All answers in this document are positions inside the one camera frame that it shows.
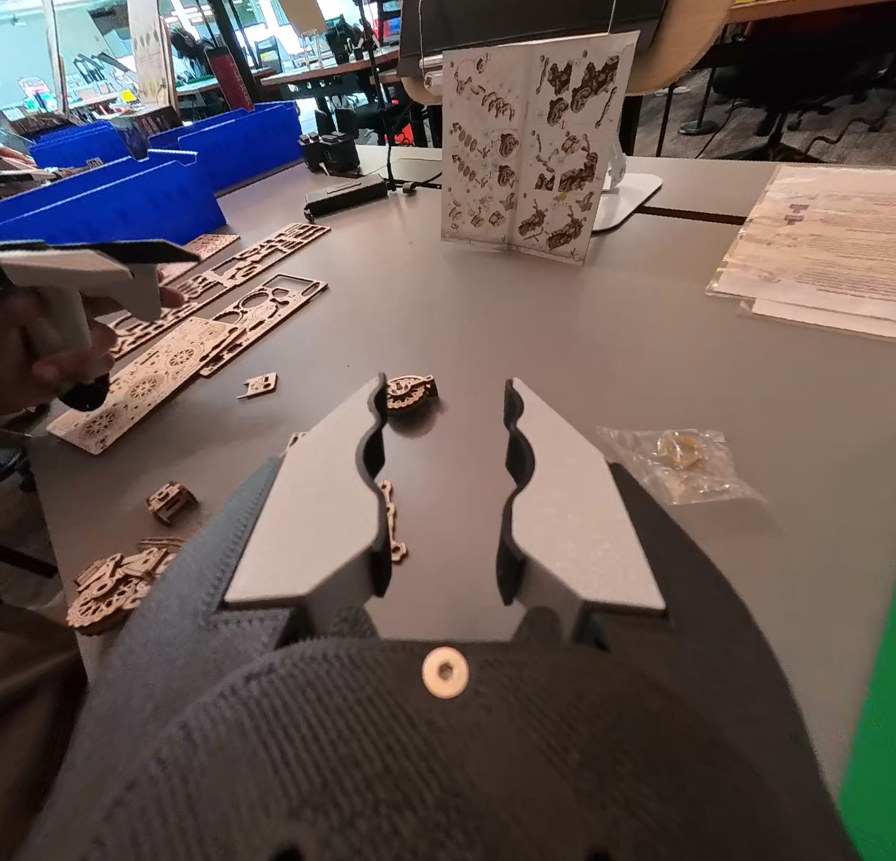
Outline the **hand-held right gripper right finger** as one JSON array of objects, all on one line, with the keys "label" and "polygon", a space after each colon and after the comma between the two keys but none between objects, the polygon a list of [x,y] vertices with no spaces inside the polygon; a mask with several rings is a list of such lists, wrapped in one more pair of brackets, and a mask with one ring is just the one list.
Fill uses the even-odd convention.
[{"label": "hand-held right gripper right finger", "polygon": [[598,448],[518,378],[504,386],[505,467],[497,588],[546,608],[575,641],[595,614],[661,619],[666,600]]}]

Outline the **grey desk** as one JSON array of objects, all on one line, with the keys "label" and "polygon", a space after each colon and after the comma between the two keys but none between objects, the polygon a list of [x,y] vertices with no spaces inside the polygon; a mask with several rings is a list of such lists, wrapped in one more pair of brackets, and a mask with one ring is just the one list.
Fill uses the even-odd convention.
[{"label": "grey desk", "polygon": [[[435,191],[326,222],[272,273],[328,289],[220,373],[100,456],[39,437],[31,465],[65,591],[165,532],[144,503],[167,481],[199,500],[174,528],[190,536],[375,374],[432,374],[435,409],[384,433],[409,556],[368,609],[391,638],[509,636],[520,608],[502,605],[495,562],[517,377],[592,442],[598,426],[724,433],[764,502],[671,513],[763,630],[839,792],[894,582],[894,343],[706,295],[735,226],[636,214],[577,266],[442,241]],[[237,400],[272,372],[274,393]]]}]

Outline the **printed papers in clear sleeve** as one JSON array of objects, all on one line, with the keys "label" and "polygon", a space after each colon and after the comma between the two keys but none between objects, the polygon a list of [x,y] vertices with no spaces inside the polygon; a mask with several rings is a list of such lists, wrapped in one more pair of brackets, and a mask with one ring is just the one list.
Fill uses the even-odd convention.
[{"label": "printed papers in clear sleeve", "polygon": [[755,317],[895,339],[895,170],[780,164],[706,288]]}]

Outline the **engraved wooden puzzle sheet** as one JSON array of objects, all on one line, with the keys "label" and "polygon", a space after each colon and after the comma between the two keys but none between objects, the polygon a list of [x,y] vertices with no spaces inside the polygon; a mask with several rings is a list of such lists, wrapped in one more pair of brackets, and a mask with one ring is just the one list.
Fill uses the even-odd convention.
[{"label": "engraved wooden puzzle sheet", "polygon": [[49,423],[47,432],[92,455],[105,452],[189,382],[237,332],[236,324],[186,319],[112,376],[99,409],[66,412]]}]

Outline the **dark printed box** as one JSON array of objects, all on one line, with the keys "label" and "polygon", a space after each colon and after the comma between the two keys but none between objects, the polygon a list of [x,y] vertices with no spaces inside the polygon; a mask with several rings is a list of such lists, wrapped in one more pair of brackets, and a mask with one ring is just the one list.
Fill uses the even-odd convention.
[{"label": "dark printed box", "polygon": [[142,108],[131,113],[115,113],[106,121],[116,130],[130,155],[137,160],[148,156],[151,138],[182,125],[177,108],[171,105]]}]

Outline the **black power adapter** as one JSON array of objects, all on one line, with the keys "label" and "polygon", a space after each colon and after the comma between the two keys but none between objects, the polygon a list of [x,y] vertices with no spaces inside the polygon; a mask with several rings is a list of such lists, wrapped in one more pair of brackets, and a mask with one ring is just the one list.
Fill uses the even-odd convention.
[{"label": "black power adapter", "polygon": [[303,214],[308,223],[314,224],[321,217],[385,199],[388,194],[388,183],[381,176],[367,175],[308,193]]}]

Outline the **green panel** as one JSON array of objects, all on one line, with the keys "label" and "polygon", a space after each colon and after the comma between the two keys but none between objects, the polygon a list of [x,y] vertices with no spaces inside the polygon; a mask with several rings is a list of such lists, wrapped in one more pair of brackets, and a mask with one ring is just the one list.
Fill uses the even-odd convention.
[{"label": "green panel", "polygon": [[865,860],[895,859],[895,601],[891,599],[841,782],[839,811]]}]

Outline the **black charger box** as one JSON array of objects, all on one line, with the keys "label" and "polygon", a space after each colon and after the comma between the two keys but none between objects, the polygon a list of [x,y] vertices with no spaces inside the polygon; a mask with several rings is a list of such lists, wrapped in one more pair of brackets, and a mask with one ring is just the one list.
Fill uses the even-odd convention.
[{"label": "black charger box", "polygon": [[360,159],[354,139],[346,133],[335,131],[320,135],[301,135],[297,144],[308,170],[329,175],[357,177],[360,175]]}]

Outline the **wooden background table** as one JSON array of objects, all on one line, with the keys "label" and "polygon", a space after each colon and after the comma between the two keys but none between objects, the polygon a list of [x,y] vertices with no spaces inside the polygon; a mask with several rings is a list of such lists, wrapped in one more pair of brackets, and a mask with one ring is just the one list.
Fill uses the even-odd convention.
[{"label": "wooden background table", "polygon": [[260,86],[263,103],[308,99],[325,101],[355,95],[364,96],[367,103],[375,101],[375,82],[366,57],[345,64],[284,71],[263,78]]}]

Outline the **tan curved panel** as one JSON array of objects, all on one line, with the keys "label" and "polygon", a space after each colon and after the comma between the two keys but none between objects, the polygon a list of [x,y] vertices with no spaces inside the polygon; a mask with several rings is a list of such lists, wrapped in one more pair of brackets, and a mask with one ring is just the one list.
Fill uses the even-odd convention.
[{"label": "tan curved panel", "polygon": [[687,71],[734,0],[401,0],[397,72],[411,97],[442,101],[445,52],[638,31],[626,95]]}]

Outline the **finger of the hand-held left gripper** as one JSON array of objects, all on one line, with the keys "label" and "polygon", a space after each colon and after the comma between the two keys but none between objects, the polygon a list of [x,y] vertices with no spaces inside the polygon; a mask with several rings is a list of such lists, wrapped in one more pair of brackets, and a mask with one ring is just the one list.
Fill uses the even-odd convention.
[{"label": "finger of the hand-held left gripper", "polygon": [[3,244],[2,271],[13,284],[74,290],[114,300],[132,317],[161,316],[161,264],[197,264],[200,257],[168,240],[116,240],[48,245],[41,241]]}]

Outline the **emptied wooden frame sheet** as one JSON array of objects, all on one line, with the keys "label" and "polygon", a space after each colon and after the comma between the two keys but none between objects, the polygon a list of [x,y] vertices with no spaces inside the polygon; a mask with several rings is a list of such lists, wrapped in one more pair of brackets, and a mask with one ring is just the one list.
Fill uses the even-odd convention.
[{"label": "emptied wooden frame sheet", "polygon": [[302,250],[329,231],[329,227],[307,222],[292,224],[225,261],[189,276],[176,287],[184,295],[185,304],[176,309],[163,310],[162,317],[151,325],[160,326],[163,322],[195,315],[198,310],[249,284],[274,264]]}]

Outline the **wooden gear assembly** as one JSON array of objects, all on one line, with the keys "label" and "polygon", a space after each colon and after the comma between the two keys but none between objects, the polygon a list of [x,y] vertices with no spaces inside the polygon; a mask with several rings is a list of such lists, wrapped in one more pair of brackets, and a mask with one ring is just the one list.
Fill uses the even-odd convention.
[{"label": "wooden gear assembly", "polygon": [[390,417],[410,416],[438,397],[438,387],[431,374],[398,376],[386,383],[386,405]]}]

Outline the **small wooden puzzle sheet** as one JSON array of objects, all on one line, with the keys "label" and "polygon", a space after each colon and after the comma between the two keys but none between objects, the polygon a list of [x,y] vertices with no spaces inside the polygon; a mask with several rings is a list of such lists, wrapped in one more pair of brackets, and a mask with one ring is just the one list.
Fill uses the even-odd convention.
[{"label": "small wooden puzzle sheet", "polygon": [[200,263],[206,262],[218,252],[229,248],[239,240],[240,236],[238,234],[207,233],[185,243],[183,248],[186,251],[193,253],[196,256],[197,261],[159,264],[158,273],[160,276],[160,284],[167,285],[175,282],[179,277],[199,266]]}]

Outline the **large wooden model assembly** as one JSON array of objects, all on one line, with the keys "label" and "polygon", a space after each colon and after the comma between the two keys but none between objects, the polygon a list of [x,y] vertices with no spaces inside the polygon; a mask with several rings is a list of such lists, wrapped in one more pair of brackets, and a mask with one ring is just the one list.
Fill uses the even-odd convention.
[{"label": "large wooden model assembly", "polygon": [[95,561],[74,581],[65,624],[86,636],[117,627],[140,607],[185,543],[183,538],[144,538],[133,553]]}]

